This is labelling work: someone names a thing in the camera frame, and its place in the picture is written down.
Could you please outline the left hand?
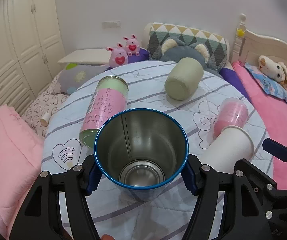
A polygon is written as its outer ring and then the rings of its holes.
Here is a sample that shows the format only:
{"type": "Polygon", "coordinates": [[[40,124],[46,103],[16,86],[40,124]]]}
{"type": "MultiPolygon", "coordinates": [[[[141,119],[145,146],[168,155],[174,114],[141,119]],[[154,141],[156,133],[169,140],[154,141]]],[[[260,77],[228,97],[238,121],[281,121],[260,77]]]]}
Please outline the left hand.
{"type": "Polygon", "coordinates": [[[101,236],[101,240],[115,240],[111,235],[104,234],[101,236]]]}

